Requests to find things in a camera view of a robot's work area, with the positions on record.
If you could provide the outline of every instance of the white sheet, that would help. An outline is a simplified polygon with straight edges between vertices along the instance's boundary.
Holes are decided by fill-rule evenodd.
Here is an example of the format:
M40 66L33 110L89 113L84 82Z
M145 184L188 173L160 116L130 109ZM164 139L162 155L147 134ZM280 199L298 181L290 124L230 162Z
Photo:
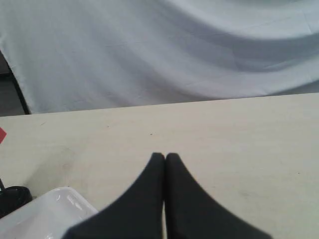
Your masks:
M315 0L0 0L32 113L319 91Z

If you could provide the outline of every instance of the black object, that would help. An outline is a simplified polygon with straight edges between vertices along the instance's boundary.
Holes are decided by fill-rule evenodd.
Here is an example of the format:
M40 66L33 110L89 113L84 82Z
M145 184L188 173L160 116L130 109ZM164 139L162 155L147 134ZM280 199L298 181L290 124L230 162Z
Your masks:
M168 239L270 239L212 199L188 172L179 155L165 163Z
M64 239L161 239L164 156L153 153L134 184L113 204L70 228Z
M26 187L5 188L0 179L0 218L32 201L32 196Z

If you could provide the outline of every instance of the white table surface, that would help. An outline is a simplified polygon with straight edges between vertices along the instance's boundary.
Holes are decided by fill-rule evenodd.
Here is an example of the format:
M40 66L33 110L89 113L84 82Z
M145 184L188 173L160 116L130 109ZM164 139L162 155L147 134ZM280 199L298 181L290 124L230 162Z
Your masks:
M178 152L219 203L275 239L319 238L319 94L0 118L0 177L71 186L97 209L152 152Z

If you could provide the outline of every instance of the red object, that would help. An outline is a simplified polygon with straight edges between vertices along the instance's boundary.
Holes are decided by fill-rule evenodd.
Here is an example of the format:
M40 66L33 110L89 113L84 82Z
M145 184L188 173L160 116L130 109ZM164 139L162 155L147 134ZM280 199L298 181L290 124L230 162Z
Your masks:
M0 127L0 143L2 143L5 136L6 136L6 132Z

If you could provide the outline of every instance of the white container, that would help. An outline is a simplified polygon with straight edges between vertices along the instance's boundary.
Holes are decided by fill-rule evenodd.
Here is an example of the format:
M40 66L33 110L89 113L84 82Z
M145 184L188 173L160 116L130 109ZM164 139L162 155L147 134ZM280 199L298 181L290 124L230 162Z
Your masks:
M73 188L56 188L0 219L0 239L60 239L96 213Z

